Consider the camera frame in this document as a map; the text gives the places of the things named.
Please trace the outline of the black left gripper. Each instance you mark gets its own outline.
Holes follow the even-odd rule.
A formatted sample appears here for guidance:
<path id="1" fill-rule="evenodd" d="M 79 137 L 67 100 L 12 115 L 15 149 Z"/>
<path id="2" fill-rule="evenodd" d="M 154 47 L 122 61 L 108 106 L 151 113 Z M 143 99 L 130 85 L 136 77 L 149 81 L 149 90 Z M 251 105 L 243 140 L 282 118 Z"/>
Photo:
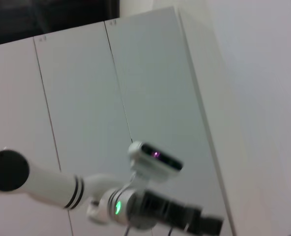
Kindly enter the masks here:
<path id="1" fill-rule="evenodd" d="M 219 236 L 224 219 L 201 216 L 202 210 L 146 191 L 142 199 L 142 216 L 159 223 L 186 230 L 192 235 Z"/>

